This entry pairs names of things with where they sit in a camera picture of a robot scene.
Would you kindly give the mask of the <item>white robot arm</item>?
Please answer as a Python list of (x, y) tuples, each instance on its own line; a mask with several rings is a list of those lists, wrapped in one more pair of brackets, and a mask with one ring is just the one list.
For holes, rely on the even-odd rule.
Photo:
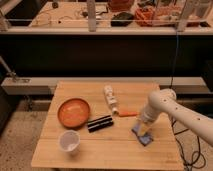
[(213, 119), (178, 104), (176, 93), (172, 89), (157, 90), (149, 94), (140, 113), (137, 134), (143, 136), (162, 112), (174, 117), (213, 147)]

